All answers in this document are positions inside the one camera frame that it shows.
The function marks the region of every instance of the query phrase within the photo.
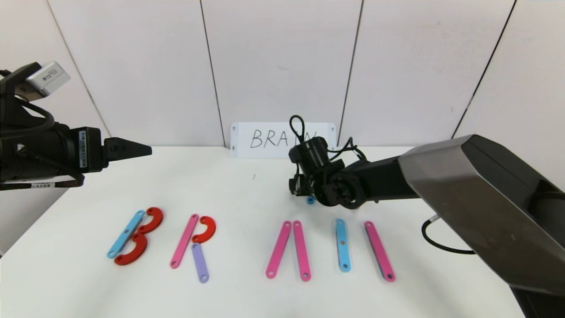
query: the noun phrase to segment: white table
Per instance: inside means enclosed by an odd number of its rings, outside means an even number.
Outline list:
[[[234,159],[224,148],[153,150],[87,175],[83,187],[67,191],[6,253],[0,260],[2,318],[522,317],[508,286],[477,256],[425,242],[420,227],[434,213],[420,199],[365,203],[355,211],[307,205],[288,191],[295,172],[289,160]],[[363,150],[378,160],[408,148]],[[165,217],[147,235],[147,250],[131,265],[115,265],[106,252],[135,211],[152,206]],[[202,245],[210,272],[205,284],[190,251],[178,269],[169,267],[193,213],[218,225]],[[347,222],[349,273],[337,264],[336,217]],[[292,235],[277,277],[265,277],[284,220],[303,223],[309,282],[299,278]],[[379,231],[396,282],[379,274],[366,220]],[[429,234],[466,248],[443,221]]]

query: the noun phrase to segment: label sticker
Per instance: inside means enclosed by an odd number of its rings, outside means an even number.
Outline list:
[[[86,168],[86,130],[79,131],[79,167]]]

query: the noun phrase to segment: blue bar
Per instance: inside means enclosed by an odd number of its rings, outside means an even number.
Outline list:
[[[128,223],[128,226],[125,227],[114,245],[112,245],[112,248],[108,251],[108,253],[106,253],[106,256],[108,256],[108,258],[113,259],[121,252],[121,250],[124,248],[125,243],[132,236],[133,232],[137,230],[139,224],[141,224],[141,220],[143,220],[144,215],[144,210],[139,210],[136,212],[132,220]]]
[[[340,218],[336,219],[336,239],[337,258],[340,262],[340,270],[342,272],[349,272],[349,270],[351,269],[351,262],[349,261],[347,228],[345,227],[345,221]]]

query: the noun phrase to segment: cable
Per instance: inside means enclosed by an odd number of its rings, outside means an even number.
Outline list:
[[[435,222],[436,220],[438,220],[440,217],[436,214],[433,217],[429,218],[427,221],[424,222],[424,224],[422,224],[422,236],[424,237],[424,239],[430,243],[431,245],[439,248],[440,250],[444,250],[446,252],[451,252],[451,253],[457,253],[457,254],[466,254],[466,255],[474,255],[476,254],[474,251],[466,251],[466,250],[458,250],[456,248],[451,248],[451,247],[447,247],[447,246],[443,246],[439,243],[436,243],[435,241],[433,241],[431,238],[428,237],[428,234],[426,234],[426,229],[428,228],[428,226],[430,224],[432,224],[433,222]]]
[[[298,118],[298,120],[300,120],[300,123],[302,124],[302,135],[299,135],[298,132],[294,129],[294,126],[292,126],[292,120],[294,118]],[[300,117],[299,115],[292,115],[288,123],[290,124],[290,130],[292,130],[296,137],[298,137],[298,141],[300,141],[300,143],[302,144],[304,142],[304,131],[306,130],[304,119],[302,119],[302,117]]]
[[[17,130],[3,130],[1,131],[0,139],[18,138],[18,137],[25,137],[25,136],[37,134],[38,132],[42,132],[50,129],[55,124],[55,118],[53,118],[53,115],[51,115],[51,113],[49,113],[48,111],[46,111],[41,107],[38,107],[34,104],[30,104],[29,100],[25,96],[19,94],[13,94],[13,95],[24,98],[25,100],[20,100],[20,105],[27,109],[33,110],[36,113],[39,113],[40,115],[45,117],[45,121],[41,125],[31,128],[24,128]]]
[[[65,173],[65,175],[69,175],[70,177],[72,177],[74,180],[58,181],[58,182],[36,182],[36,183],[0,183],[0,191],[17,190],[17,189],[30,189],[30,188],[35,188],[35,187],[41,188],[42,186],[37,186],[37,185],[45,185],[45,184],[49,184],[50,186],[47,186],[49,188],[52,188],[52,187],[55,187],[55,188],[74,188],[74,187],[80,187],[84,183],[84,174],[76,172],[76,171],[72,170],[71,168],[69,168],[65,165],[62,165],[62,164],[60,164],[60,163],[58,163],[54,160],[51,160],[47,157],[33,153],[33,152],[27,150],[27,148],[25,146],[20,151],[21,151],[22,156],[30,157],[30,158],[38,161],[38,162],[42,162],[42,163],[50,165],[54,168],[57,168],[60,171],[62,171],[63,173]]]
[[[358,157],[360,160],[367,160],[367,157],[365,156],[365,154],[357,148],[357,145],[354,145],[354,144],[353,144],[353,138],[352,138],[352,137],[349,137],[349,139],[347,140],[347,142],[345,143],[345,145],[343,146],[343,148],[341,148],[340,150],[334,151],[334,150],[329,150],[329,149],[328,149],[328,152],[331,152],[331,153],[335,153],[335,154],[336,154],[336,155],[334,155],[332,158],[330,158],[330,161],[332,161],[332,160],[334,160],[335,158],[339,157],[343,152],[346,152],[346,151],[355,151],[355,152],[357,152],[357,157]]]

